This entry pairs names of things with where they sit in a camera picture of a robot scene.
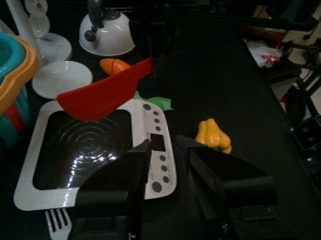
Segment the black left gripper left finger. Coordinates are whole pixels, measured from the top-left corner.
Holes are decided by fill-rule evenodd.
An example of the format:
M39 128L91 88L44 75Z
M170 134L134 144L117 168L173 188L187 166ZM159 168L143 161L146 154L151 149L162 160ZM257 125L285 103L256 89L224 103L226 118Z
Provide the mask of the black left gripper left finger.
M102 167L78 190L71 240L141 240L142 208L151 163L145 140Z

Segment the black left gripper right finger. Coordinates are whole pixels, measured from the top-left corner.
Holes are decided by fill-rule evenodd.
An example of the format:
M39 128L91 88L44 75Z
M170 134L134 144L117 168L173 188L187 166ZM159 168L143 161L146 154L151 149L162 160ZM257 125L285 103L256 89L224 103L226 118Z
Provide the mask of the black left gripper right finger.
M177 138L177 152L209 240L296 240L264 170L183 136Z

